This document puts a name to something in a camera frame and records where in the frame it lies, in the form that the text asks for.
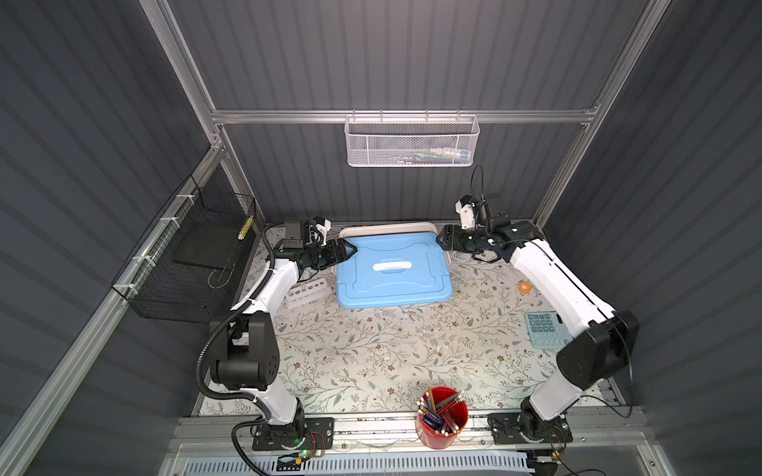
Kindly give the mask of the white test tube rack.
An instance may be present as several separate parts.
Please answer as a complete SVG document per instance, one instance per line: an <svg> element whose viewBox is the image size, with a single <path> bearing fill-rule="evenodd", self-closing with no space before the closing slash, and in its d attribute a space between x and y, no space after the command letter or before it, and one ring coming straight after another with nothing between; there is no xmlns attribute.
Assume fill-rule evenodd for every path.
<svg viewBox="0 0 762 476"><path fill-rule="evenodd" d="M297 283L297 285L289 289L285 302L288 309L297 309L297 307L302 305L328 297L332 292L333 288L327 279L319 278L305 283Z"/></svg>

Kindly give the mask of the blue plastic bin lid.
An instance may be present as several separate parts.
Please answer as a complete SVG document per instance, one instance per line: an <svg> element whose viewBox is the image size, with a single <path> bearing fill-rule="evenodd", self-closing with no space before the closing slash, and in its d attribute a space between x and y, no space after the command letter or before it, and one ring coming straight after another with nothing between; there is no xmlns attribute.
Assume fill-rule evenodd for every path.
<svg viewBox="0 0 762 476"><path fill-rule="evenodd" d="M448 301L448 255L433 232L347 237L356 252L337 266L337 301L345 309Z"/></svg>

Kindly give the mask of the white plastic storage bin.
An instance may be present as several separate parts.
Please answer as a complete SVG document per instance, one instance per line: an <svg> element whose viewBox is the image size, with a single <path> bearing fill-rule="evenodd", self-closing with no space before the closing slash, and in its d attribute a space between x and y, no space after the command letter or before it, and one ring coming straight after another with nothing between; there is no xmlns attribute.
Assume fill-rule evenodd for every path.
<svg viewBox="0 0 762 476"><path fill-rule="evenodd" d="M410 222L381 225L365 225L345 227L339 232L339 237L348 239L364 236L380 236L407 233L431 232L438 234L438 228L431 222Z"/></svg>

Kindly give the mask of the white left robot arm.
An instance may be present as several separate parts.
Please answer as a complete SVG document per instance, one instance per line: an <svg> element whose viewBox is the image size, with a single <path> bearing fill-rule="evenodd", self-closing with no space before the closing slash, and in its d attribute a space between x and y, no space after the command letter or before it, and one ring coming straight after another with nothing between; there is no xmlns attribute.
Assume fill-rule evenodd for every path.
<svg viewBox="0 0 762 476"><path fill-rule="evenodd" d="M275 314L305 271L329 269L357 253L343 238L329 238L329 230L331 222L318 216L287 222L276 245L262 234L267 251L263 273L227 317L212 323L196 361L200 394L217 401L248 401L270 426L291 426L303 416L299 399L278 379Z"/></svg>

